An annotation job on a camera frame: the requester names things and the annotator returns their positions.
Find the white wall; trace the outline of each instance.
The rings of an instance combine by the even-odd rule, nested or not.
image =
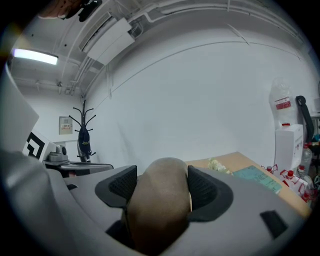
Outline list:
[[[79,129],[79,125],[73,121],[72,134],[59,135],[59,117],[73,116],[76,120],[80,120],[80,113],[73,107],[81,109],[82,104],[80,96],[58,94],[56,91],[40,89],[32,87],[19,87],[26,101],[39,115],[39,119],[34,126],[34,129],[46,137],[53,143],[66,142],[66,149],[69,159],[77,161],[77,144],[78,133],[74,129]]]
[[[92,160],[137,165],[141,173],[162,157],[240,151],[272,165],[272,80],[288,79],[311,111],[319,97],[319,75],[300,47],[277,27],[240,13],[193,12],[153,28],[113,62],[112,98],[104,73],[88,94],[97,115]]]

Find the desk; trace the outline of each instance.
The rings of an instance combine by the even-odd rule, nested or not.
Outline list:
[[[287,187],[284,183],[282,183],[276,176],[267,172],[260,165],[250,160],[240,152],[234,152],[222,156],[215,157],[215,159],[224,165],[230,172],[236,172],[243,168],[249,166],[255,166],[259,170],[263,171],[266,175],[272,177],[276,182],[278,182],[282,188],[278,194],[284,201],[286,201],[291,207],[293,207],[303,218],[307,218],[311,209],[309,206],[301,199],[301,197],[297,196],[289,187]],[[200,167],[200,168],[208,168],[209,159],[201,159],[194,161],[186,161],[188,166]]]

